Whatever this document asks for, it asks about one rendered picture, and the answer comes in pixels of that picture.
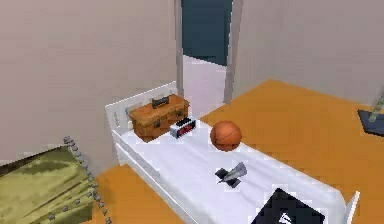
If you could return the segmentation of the orange basketball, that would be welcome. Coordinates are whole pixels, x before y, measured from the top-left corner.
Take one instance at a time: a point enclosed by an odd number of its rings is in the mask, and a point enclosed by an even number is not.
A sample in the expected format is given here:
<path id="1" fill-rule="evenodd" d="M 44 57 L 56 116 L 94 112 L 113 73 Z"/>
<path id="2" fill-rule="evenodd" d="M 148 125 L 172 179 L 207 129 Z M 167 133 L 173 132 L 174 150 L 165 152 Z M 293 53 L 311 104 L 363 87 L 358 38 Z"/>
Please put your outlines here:
<path id="1" fill-rule="evenodd" d="M 230 152 L 241 143 L 240 128 L 232 121 L 224 120 L 216 123 L 210 132 L 211 143 L 220 151 Z"/>

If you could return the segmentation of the white bed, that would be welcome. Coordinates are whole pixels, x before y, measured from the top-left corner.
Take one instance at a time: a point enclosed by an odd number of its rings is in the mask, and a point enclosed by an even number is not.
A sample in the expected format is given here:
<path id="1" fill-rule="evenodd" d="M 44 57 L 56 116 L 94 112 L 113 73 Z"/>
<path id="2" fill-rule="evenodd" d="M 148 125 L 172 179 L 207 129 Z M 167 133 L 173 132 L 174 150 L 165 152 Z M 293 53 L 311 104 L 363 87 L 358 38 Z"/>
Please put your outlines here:
<path id="1" fill-rule="evenodd" d="M 198 120 L 176 139 L 168 133 L 146 143 L 133 131 L 128 113 L 176 92 L 157 87 L 105 107 L 119 162 L 129 164 L 187 224 L 251 224 L 277 188 L 325 216 L 323 224 L 351 224 L 359 201 L 252 148 L 221 152 L 210 142 L 211 127 Z M 243 162 L 247 174 L 232 188 L 215 173 Z"/>

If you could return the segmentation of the grey and black small object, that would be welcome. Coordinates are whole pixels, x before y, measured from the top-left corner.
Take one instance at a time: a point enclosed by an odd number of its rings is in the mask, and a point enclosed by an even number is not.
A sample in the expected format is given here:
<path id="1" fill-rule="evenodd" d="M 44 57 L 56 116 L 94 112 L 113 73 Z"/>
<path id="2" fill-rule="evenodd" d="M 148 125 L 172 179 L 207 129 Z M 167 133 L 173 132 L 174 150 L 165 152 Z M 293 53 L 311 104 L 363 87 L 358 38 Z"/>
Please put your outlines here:
<path id="1" fill-rule="evenodd" d="M 225 182 L 232 188 L 236 188 L 241 183 L 240 177 L 245 176 L 246 174 L 247 169 L 243 162 L 240 162 L 230 171 L 221 168 L 215 173 L 215 175 L 220 179 L 220 183 Z"/>

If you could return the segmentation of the black laptop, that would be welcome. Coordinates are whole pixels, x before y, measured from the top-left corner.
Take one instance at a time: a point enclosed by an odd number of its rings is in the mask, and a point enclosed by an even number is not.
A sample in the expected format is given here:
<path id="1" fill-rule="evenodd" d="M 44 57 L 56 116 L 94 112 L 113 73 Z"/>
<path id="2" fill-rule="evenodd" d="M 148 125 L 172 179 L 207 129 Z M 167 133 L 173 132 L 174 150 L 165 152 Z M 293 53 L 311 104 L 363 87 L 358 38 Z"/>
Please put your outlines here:
<path id="1" fill-rule="evenodd" d="M 323 224 L 325 216 L 277 188 L 251 224 Z"/>

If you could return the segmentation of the grey door frame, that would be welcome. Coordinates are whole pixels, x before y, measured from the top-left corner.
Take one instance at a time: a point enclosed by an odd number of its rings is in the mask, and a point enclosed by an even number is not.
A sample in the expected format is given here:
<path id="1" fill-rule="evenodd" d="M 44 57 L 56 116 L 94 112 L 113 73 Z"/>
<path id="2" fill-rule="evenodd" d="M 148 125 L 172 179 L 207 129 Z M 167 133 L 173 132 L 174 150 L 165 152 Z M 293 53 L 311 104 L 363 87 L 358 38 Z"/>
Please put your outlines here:
<path id="1" fill-rule="evenodd" d="M 177 91 L 184 95 L 183 58 L 225 68 L 223 103 L 233 99 L 243 0 L 173 0 Z"/>

